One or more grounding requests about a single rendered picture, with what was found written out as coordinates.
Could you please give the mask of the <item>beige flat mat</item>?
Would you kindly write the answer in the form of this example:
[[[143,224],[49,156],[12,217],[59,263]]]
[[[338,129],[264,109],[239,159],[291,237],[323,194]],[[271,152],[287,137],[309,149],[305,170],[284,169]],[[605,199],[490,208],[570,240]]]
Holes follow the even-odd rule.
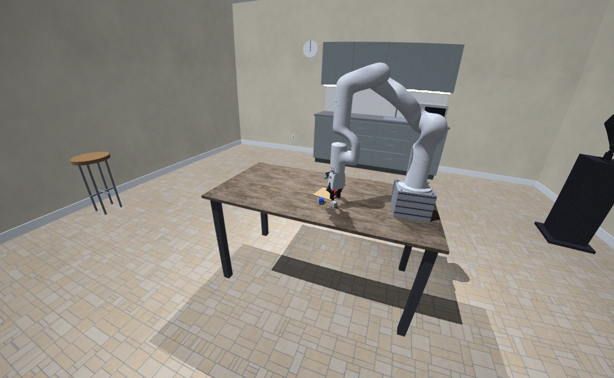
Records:
[[[330,200],[330,192],[326,191],[326,187],[322,187],[319,191],[317,191],[313,195],[317,197],[324,197],[326,200]]]

